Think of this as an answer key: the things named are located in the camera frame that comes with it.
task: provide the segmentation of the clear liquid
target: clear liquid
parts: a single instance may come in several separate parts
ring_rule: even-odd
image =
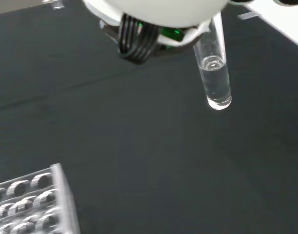
[[[208,56],[201,61],[199,69],[208,104],[216,110],[228,107],[231,91],[226,63],[218,56]]]

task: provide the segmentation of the black table surface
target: black table surface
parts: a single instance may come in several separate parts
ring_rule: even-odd
[[[83,234],[298,234],[298,47],[246,11],[222,112],[192,49],[129,64],[80,1],[0,15],[0,182],[60,162]]]

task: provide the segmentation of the test tube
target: test tube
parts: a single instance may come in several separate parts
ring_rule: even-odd
[[[209,31],[201,35],[193,49],[209,106],[215,110],[227,108],[231,89],[220,13],[213,17]]]

